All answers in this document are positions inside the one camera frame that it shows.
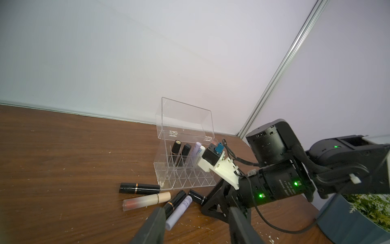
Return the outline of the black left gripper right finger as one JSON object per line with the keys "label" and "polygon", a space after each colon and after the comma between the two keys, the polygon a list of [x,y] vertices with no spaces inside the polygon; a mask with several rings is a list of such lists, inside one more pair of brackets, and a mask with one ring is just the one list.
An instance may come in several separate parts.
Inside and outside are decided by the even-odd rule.
{"label": "black left gripper right finger", "polygon": [[228,224],[232,244],[265,243],[238,208],[229,208]]}

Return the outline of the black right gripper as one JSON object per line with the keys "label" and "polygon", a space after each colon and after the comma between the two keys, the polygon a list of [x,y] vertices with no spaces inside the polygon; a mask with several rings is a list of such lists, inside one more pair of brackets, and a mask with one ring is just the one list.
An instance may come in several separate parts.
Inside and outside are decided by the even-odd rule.
{"label": "black right gripper", "polygon": [[243,195],[221,179],[212,191],[207,195],[205,203],[201,207],[201,213],[205,216],[229,222],[229,208],[236,207],[246,220],[251,223],[251,209],[248,200]]}

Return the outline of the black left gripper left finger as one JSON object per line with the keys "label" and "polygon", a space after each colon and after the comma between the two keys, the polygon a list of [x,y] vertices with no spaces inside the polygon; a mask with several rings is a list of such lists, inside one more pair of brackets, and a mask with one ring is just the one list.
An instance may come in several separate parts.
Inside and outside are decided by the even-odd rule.
{"label": "black left gripper left finger", "polygon": [[130,244],[163,244],[165,224],[165,210],[157,207],[134,235]]}

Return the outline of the small lavender lipstick tube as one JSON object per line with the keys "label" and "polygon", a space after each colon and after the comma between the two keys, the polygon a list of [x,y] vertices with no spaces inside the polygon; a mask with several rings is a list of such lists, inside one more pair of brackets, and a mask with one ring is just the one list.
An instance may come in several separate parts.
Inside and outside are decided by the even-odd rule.
{"label": "small lavender lipstick tube", "polygon": [[184,212],[188,209],[188,207],[193,202],[193,198],[187,195],[184,200],[178,205],[178,207],[173,211],[173,213],[166,220],[165,229],[167,231],[172,230],[177,221],[181,218]]}

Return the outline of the black silver band lipstick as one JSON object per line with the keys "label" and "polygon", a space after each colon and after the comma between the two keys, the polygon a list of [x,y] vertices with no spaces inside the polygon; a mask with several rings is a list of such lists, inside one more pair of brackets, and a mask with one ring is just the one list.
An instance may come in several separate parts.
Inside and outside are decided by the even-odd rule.
{"label": "black silver band lipstick", "polygon": [[193,199],[193,202],[203,206],[206,202],[207,202],[207,197],[194,191],[194,190],[190,190],[189,191],[189,196]]}

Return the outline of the black gold lipstick tube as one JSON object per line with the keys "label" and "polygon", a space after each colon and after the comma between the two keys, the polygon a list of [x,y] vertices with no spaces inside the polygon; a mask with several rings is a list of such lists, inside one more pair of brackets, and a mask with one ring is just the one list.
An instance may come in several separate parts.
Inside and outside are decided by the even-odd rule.
{"label": "black gold lipstick tube", "polygon": [[178,194],[169,200],[163,207],[165,211],[166,220],[172,215],[179,204],[186,198],[187,194],[184,190],[178,192]]}

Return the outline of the white lipstick tube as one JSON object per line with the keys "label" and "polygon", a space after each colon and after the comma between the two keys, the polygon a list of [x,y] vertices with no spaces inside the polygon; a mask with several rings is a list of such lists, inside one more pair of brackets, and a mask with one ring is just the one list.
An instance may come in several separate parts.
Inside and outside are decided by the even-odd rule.
{"label": "white lipstick tube", "polygon": [[205,150],[206,150],[206,148],[201,145],[200,148],[197,151],[196,157],[200,158],[203,155],[203,153],[205,152]]}

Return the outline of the black short lipstick tube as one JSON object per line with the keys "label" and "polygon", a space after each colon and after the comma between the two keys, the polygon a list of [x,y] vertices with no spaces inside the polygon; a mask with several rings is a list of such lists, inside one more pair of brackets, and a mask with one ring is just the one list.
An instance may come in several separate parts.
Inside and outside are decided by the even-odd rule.
{"label": "black short lipstick tube", "polygon": [[191,152],[192,146],[189,143],[186,143],[181,151],[178,167],[184,167],[186,160]]}

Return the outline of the long black Lemcoco lipstick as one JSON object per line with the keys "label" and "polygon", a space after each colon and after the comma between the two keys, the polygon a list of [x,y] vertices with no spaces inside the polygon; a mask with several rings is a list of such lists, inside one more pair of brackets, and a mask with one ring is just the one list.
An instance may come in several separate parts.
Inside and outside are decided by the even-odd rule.
{"label": "long black Lemcoco lipstick", "polygon": [[178,154],[180,152],[180,149],[181,149],[181,145],[182,145],[182,143],[180,140],[175,140],[175,142],[171,148],[171,159],[172,159],[172,163],[174,166],[176,165],[176,161],[177,161],[177,157],[178,157]]}

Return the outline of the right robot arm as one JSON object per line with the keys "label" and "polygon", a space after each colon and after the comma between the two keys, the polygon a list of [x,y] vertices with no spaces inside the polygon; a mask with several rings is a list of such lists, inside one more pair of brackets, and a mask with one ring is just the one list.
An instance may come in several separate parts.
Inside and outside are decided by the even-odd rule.
{"label": "right robot arm", "polygon": [[[296,195],[309,202],[315,193],[389,194],[390,146],[363,135],[323,139],[304,150],[291,126],[277,119],[246,135],[256,162],[235,155],[223,140],[210,144],[198,166],[220,181],[206,197],[204,215],[227,222],[234,207],[250,218],[251,209]],[[243,173],[238,163],[252,165]]]}

